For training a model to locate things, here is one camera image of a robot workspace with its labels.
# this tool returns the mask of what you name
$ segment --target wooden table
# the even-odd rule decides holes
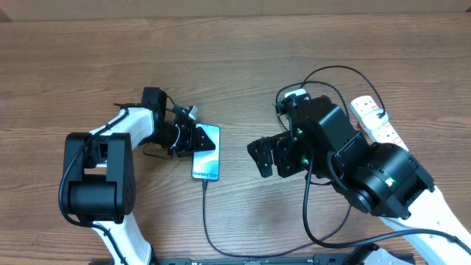
[[[91,229],[60,215],[63,144],[70,132],[114,117],[114,102],[138,102],[144,86],[161,87],[179,105],[198,105],[201,121],[222,129],[221,179],[210,183],[207,195],[216,246],[263,254],[307,243],[302,174],[263,179],[246,145],[281,131],[272,107],[279,88],[334,64],[372,80],[394,127],[471,227],[470,29],[469,13],[0,24],[0,264],[110,258]],[[336,85],[348,101],[373,95],[350,71],[315,77]],[[327,88],[307,88],[340,103]],[[141,152],[134,153],[134,213],[158,256],[221,257],[204,236],[201,182],[191,179],[191,159]],[[334,230],[347,206],[331,187],[312,188],[314,233]],[[353,210],[331,241],[389,231],[378,218]],[[402,238],[379,245],[415,252]],[[323,252],[334,251],[309,247],[291,255]]]

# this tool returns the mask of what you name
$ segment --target power outlet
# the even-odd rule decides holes
[[[363,128],[372,141],[396,144],[406,151],[409,150],[391,123],[389,123],[387,114],[382,119],[374,118],[377,113],[382,113],[383,110],[378,107],[371,96],[360,96],[352,100],[350,109],[360,123],[361,128]]]

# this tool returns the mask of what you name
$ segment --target light blue smartphone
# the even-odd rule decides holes
[[[208,135],[209,139],[216,145],[212,151],[201,151],[193,154],[193,169],[191,176],[196,180],[219,179],[219,136],[221,128],[209,124],[197,124],[196,128],[201,127]]]

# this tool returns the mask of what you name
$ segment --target robotic hand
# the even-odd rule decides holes
[[[193,123],[198,108],[166,108],[167,94],[144,88],[141,103],[118,105],[118,116],[90,132],[73,132],[65,140],[64,175],[59,206],[64,218],[91,227],[103,239],[114,264],[156,264],[152,246],[144,240],[132,214],[135,177],[132,150],[139,144],[159,144],[170,155],[185,157],[214,150],[215,144]],[[175,113],[173,124],[166,111]],[[106,174],[86,174],[84,169],[107,168]],[[77,216],[73,220],[69,214]]]
[[[258,139],[247,150],[262,177],[272,175],[273,163],[281,177],[308,171],[303,221],[314,243],[329,248],[357,247],[405,236],[429,264],[471,264],[471,235],[413,155],[396,144],[369,145],[351,125],[348,112],[345,115],[327,96],[312,99],[299,89],[287,93],[275,107],[279,115],[287,115],[289,130]],[[365,119],[372,120],[371,128],[384,124],[375,119],[384,119],[386,112],[377,114],[377,118]],[[379,216],[399,232],[343,244],[318,240],[309,230],[306,213],[311,174],[329,179],[351,206]]]

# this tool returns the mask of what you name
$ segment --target smartphone screen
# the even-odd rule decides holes
[[[197,127],[202,127],[206,135],[216,145],[212,151],[201,151],[193,154],[193,170],[192,177],[197,180],[212,180],[219,179],[219,136],[221,128],[208,125],[197,124]]]

